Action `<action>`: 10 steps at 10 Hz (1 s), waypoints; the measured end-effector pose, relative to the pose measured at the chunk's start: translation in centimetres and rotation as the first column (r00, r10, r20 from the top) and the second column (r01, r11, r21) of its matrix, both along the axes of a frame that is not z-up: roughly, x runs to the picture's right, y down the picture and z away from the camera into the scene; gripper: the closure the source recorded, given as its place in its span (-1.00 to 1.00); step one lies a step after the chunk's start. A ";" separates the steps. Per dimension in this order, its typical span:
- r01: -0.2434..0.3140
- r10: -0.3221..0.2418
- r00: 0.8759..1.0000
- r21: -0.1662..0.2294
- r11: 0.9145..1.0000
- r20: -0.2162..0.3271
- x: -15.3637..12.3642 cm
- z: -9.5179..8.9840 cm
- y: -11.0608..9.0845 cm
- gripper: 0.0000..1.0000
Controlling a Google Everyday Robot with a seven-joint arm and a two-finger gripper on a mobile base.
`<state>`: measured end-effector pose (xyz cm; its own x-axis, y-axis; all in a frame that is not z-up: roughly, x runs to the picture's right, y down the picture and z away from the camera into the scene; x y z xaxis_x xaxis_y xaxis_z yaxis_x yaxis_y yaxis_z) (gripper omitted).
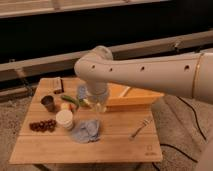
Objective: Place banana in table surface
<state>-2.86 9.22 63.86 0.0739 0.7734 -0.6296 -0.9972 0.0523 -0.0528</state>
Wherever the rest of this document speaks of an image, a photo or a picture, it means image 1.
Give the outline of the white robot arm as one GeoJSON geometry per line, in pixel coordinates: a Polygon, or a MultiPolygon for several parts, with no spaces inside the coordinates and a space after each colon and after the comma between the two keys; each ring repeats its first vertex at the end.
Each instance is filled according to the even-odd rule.
{"type": "Polygon", "coordinates": [[[86,82],[89,101],[104,105],[110,83],[191,98],[213,105],[213,53],[186,53],[134,60],[115,60],[97,46],[74,65],[86,82]]]}

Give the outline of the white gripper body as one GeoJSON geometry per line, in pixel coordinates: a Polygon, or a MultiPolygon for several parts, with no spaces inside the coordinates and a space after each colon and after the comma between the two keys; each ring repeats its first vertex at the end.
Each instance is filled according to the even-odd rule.
{"type": "Polygon", "coordinates": [[[104,113],[109,98],[109,88],[106,83],[87,83],[87,98],[95,112],[104,113]]]}

